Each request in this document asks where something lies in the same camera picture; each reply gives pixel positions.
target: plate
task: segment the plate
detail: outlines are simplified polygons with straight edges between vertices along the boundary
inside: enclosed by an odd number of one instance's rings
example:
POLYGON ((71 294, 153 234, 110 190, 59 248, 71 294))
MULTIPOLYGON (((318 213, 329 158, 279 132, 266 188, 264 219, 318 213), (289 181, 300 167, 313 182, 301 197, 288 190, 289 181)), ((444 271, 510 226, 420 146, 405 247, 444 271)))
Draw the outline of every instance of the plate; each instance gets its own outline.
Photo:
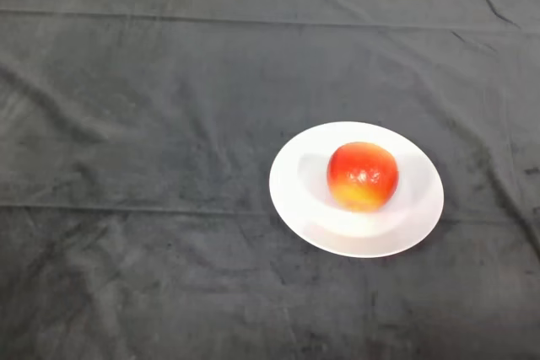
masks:
POLYGON ((276 211, 295 233, 323 250, 351 257, 411 248, 433 230, 444 204, 442 182, 428 156, 407 138, 363 122, 314 126, 291 139, 273 161, 269 185, 276 211), (396 159, 396 192, 377 212, 343 209, 328 190, 328 161, 349 142, 375 143, 396 159))

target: table surface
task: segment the table surface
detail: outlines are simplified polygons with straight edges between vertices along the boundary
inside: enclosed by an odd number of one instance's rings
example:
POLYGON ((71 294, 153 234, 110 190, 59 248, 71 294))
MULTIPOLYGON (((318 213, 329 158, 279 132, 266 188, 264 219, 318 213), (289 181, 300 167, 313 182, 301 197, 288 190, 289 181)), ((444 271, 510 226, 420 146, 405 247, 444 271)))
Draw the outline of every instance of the table surface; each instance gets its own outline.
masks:
POLYGON ((540 357, 538 0, 0 0, 0 356, 540 357), (267 177, 329 121, 400 132, 439 225, 355 260, 267 177))

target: apple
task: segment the apple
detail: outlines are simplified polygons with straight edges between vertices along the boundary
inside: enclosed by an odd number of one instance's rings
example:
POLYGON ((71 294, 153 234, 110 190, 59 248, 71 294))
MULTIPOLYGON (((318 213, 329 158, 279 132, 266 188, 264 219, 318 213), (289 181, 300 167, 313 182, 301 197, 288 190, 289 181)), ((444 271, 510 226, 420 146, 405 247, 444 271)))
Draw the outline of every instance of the apple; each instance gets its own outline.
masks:
POLYGON ((367 142, 342 145, 327 168, 333 198, 351 211, 373 212, 384 206, 396 191, 398 178, 392 154, 367 142))

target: white plate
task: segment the white plate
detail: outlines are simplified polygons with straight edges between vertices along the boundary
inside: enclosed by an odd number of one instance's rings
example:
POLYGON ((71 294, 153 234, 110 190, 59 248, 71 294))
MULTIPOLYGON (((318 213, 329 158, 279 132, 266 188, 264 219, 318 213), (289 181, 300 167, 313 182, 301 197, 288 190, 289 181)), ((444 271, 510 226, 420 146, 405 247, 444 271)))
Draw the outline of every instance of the white plate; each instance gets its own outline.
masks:
POLYGON ((270 196, 301 238, 352 257, 393 255, 416 245, 433 230, 444 203, 442 182, 426 154, 407 138, 363 122, 314 126, 287 142, 270 170, 270 196), (396 192, 378 212, 349 212, 330 195, 328 161, 348 142, 375 143, 397 161, 396 192))

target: tablecloth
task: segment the tablecloth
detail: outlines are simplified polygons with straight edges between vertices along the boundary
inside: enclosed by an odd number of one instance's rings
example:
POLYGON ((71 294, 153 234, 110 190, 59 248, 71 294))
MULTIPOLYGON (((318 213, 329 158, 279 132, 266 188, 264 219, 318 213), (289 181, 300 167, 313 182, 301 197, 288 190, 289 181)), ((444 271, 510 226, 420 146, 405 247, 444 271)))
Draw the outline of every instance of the tablecloth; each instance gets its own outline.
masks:
POLYGON ((539 0, 0 0, 2 359, 540 358, 539 0), (330 121, 417 143, 399 255, 267 179, 330 121))

